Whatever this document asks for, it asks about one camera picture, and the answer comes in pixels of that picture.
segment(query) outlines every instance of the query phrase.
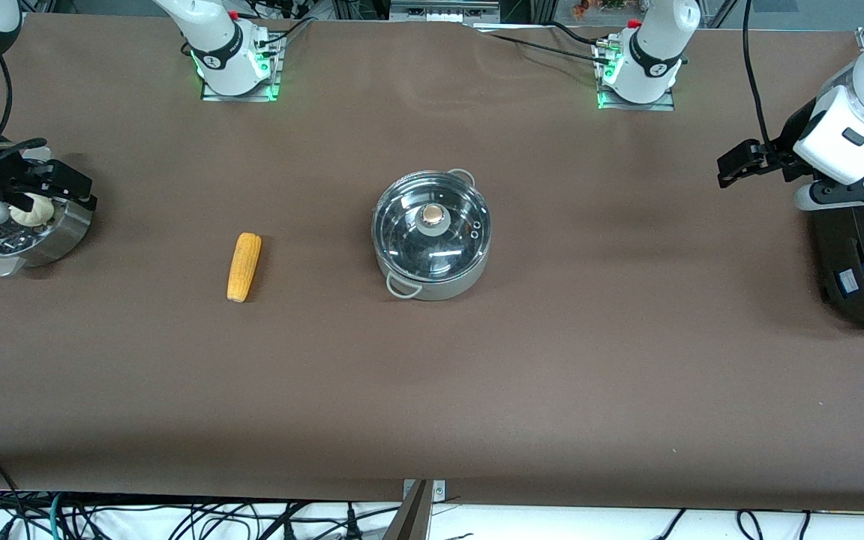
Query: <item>table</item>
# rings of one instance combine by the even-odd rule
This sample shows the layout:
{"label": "table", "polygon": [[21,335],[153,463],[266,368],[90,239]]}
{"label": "table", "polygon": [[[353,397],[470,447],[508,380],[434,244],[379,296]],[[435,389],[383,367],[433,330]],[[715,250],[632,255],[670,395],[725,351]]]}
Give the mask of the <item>table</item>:
{"label": "table", "polygon": [[[7,135],[99,198],[67,259],[0,280],[21,488],[394,500],[428,476],[470,503],[864,509],[864,331],[819,300],[794,187],[716,184],[758,136],[737,31],[695,35],[672,113],[596,109],[589,65],[457,24],[316,22],[264,105],[199,101],[181,43],[48,14],[7,53]],[[775,131],[857,54],[751,44]],[[394,300],[371,209],[452,167],[489,201],[489,266]],[[265,243],[233,304],[243,230]]]}

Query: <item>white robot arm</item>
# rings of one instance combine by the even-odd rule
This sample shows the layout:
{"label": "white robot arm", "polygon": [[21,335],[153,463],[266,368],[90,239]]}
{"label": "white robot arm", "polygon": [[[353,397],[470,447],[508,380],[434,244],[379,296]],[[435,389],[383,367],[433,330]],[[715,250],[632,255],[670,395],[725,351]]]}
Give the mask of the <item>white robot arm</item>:
{"label": "white robot arm", "polygon": [[675,85],[682,54],[702,11],[695,0],[657,0],[645,13],[641,27],[612,34],[619,58],[604,72],[602,82],[622,99],[635,104],[657,101]]}
{"label": "white robot arm", "polygon": [[779,169],[788,182],[813,177],[796,192],[803,211],[864,206],[864,53],[793,114],[781,136],[748,139],[720,157],[719,185]]}
{"label": "white robot arm", "polygon": [[178,24],[199,74],[220,95],[243,95],[272,75],[268,62],[259,61],[269,38],[266,28],[233,19],[209,0],[153,1]]}

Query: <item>pot lid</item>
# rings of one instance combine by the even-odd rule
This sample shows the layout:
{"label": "pot lid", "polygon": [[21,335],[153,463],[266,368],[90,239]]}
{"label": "pot lid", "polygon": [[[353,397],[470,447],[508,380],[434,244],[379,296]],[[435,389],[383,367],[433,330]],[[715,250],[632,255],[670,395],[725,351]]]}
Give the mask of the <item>pot lid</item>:
{"label": "pot lid", "polygon": [[423,283],[463,276],[486,256],[491,222],[485,199],[469,181],[421,171],[396,181],[378,201],[373,243],[399,274]]}

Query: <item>yellow corn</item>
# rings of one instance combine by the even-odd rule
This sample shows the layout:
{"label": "yellow corn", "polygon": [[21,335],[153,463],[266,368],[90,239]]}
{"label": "yellow corn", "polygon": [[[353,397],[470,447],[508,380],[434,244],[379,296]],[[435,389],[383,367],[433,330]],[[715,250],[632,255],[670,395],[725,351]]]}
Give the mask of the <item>yellow corn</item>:
{"label": "yellow corn", "polygon": [[244,302],[249,296],[251,280],[255,276],[258,252],[262,249],[262,237],[243,232],[235,243],[232,266],[229,268],[229,291],[226,297],[233,302]]}

